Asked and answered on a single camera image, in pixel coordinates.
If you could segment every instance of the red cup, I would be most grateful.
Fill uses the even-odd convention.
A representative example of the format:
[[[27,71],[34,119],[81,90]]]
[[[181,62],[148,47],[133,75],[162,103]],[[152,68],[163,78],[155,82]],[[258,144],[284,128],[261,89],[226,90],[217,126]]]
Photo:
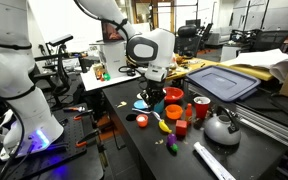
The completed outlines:
[[[211,100],[207,97],[200,96],[200,97],[194,98],[195,111],[196,111],[197,118],[199,119],[205,118],[210,102]]]
[[[139,114],[136,117],[136,121],[139,127],[146,127],[148,123],[148,117],[145,114]]]

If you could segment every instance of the kettle handle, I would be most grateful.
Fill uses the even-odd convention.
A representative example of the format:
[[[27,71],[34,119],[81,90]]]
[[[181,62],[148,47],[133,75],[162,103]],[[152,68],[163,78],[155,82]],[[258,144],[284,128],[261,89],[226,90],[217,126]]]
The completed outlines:
[[[217,106],[217,111],[216,114],[220,115],[222,113],[222,111],[224,111],[224,113],[230,118],[231,120],[231,125],[227,128],[228,132],[230,134],[238,131],[240,129],[237,120],[236,120],[236,116],[232,115],[231,111],[224,108],[223,106]]]

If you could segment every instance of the blue light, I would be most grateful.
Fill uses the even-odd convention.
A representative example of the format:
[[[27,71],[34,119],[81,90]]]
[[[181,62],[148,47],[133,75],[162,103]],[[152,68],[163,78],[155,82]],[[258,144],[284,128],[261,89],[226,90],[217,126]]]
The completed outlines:
[[[46,138],[46,136],[44,135],[44,133],[41,130],[36,130],[36,134],[42,140],[42,146],[43,147],[47,146],[50,143],[50,141]]]

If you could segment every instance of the red mug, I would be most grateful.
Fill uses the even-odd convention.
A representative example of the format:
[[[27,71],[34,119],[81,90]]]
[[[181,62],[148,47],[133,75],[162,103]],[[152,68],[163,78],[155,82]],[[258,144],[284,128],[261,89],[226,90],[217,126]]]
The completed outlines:
[[[196,117],[199,119],[204,119],[208,110],[208,106],[211,100],[207,97],[195,97],[194,104],[195,104],[195,111]]]

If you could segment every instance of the red block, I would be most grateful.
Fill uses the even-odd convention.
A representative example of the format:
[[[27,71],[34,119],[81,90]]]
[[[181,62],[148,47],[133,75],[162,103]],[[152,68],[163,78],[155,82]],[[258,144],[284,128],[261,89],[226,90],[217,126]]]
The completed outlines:
[[[187,122],[183,120],[176,121],[176,135],[185,136],[187,131]]]

